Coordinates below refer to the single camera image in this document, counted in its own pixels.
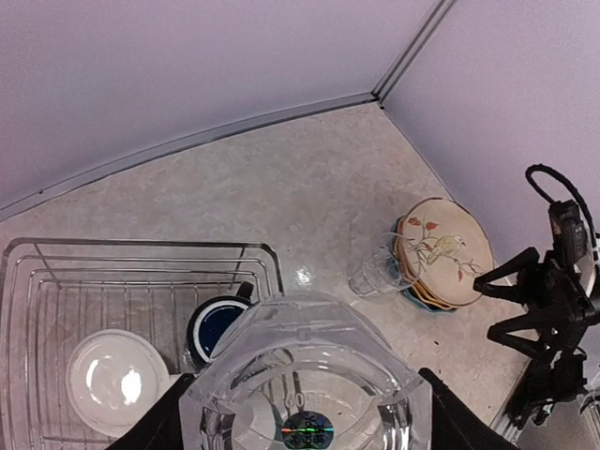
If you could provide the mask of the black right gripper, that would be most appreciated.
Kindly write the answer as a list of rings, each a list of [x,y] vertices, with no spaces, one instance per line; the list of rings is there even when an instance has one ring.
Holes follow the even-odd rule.
[[[486,272],[472,288],[484,296],[519,305],[541,305],[520,316],[497,322],[487,330],[493,342],[532,360],[566,358],[587,346],[599,325],[599,271],[592,258],[566,263],[550,250],[544,260],[535,247]],[[516,332],[536,331],[537,340]]]

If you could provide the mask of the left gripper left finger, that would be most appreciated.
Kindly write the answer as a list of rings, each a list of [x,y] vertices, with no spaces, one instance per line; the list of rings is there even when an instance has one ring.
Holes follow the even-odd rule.
[[[124,436],[111,443],[107,450],[182,450],[179,399],[195,379],[190,373],[178,376],[158,402]]]

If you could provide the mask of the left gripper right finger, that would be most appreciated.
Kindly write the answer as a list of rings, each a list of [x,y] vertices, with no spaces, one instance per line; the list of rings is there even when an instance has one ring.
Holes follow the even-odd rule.
[[[482,422],[429,368],[418,374],[432,388],[432,450],[516,450]]]

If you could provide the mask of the cream bird pattern plate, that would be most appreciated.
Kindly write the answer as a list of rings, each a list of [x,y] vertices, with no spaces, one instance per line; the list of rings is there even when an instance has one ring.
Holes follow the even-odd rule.
[[[464,308],[481,294],[473,289],[478,276],[494,268],[488,238],[479,222],[456,202],[433,197],[416,203],[404,216],[402,236],[432,251],[417,250],[421,281],[444,303]]]

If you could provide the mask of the blue dotted plate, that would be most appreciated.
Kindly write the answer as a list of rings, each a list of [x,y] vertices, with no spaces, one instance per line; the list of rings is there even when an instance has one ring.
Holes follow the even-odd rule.
[[[396,250],[396,255],[398,259],[399,270],[402,272],[402,275],[405,278],[408,278],[408,271],[404,266],[402,258],[399,256],[398,250]],[[418,296],[415,295],[415,290],[412,287],[403,290],[401,293],[412,304],[430,313],[450,314],[458,311],[455,307],[439,307],[437,305],[431,305],[427,302],[423,302]]]

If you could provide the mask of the clear glass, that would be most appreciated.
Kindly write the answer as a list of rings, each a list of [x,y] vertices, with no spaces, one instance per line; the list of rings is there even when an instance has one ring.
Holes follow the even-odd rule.
[[[416,244],[396,232],[360,238],[348,269],[350,290],[363,298],[401,293],[420,277]]]
[[[428,449],[430,386],[377,327],[303,291],[249,308],[179,402],[186,449]]]

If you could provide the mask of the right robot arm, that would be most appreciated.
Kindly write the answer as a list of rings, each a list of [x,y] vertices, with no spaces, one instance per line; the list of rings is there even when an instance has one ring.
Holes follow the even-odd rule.
[[[477,277],[473,289],[526,308],[487,330],[489,340],[530,358],[505,407],[514,427],[523,429],[529,420],[540,426],[556,404],[586,393],[587,355],[578,347],[588,328],[599,324],[599,298],[585,293],[574,270],[560,265],[552,250],[541,259],[528,247]]]

